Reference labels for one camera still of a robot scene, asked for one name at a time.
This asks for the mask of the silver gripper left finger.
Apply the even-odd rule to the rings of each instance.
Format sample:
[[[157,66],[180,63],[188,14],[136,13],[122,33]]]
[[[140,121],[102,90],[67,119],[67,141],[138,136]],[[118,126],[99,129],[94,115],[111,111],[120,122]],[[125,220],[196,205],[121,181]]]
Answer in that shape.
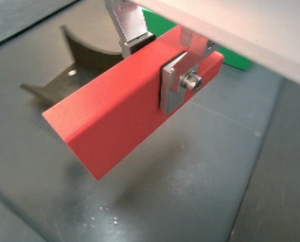
[[[156,36],[149,32],[142,8],[130,0],[105,0],[105,6],[116,26],[126,58],[145,47]]]

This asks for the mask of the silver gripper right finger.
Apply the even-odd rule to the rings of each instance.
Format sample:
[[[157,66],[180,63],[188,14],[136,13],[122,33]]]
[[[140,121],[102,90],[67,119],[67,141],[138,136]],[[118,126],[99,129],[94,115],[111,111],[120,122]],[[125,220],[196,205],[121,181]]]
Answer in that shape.
[[[198,75],[198,65],[220,47],[217,43],[194,32],[190,46],[182,43],[184,40],[180,34],[180,43],[186,50],[161,68],[160,109],[165,114],[173,113],[185,101],[185,94],[194,93],[201,87],[202,77]]]

